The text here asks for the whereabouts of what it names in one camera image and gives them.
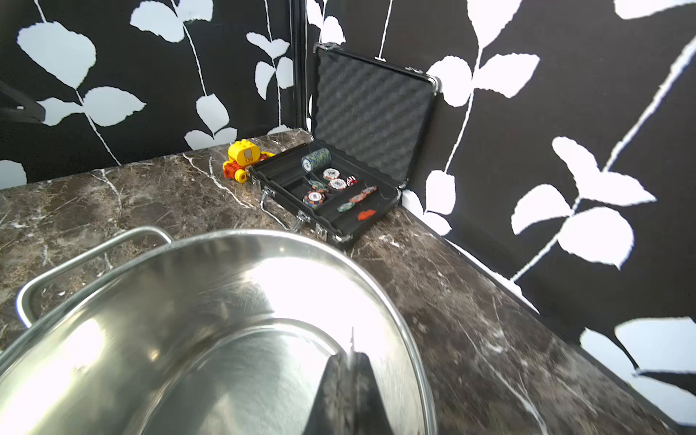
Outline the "long steel ladle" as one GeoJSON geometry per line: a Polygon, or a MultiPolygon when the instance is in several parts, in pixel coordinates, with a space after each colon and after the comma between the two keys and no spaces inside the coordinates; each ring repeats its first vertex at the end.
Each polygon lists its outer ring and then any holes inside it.
{"type": "Polygon", "coordinates": [[[393,433],[370,358],[355,350],[355,339],[327,360],[304,433],[393,433]]]}

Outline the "stainless steel pot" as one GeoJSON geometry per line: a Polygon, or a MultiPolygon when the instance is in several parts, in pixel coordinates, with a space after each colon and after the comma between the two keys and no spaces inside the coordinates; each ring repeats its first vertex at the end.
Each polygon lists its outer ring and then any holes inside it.
{"type": "Polygon", "coordinates": [[[415,340],[377,281],[284,231],[175,241],[107,272],[46,315],[34,292],[141,227],[29,281],[25,333],[1,354],[5,434],[301,434],[327,360],[366,353],[393,434],[434,434],[415,340]]]}

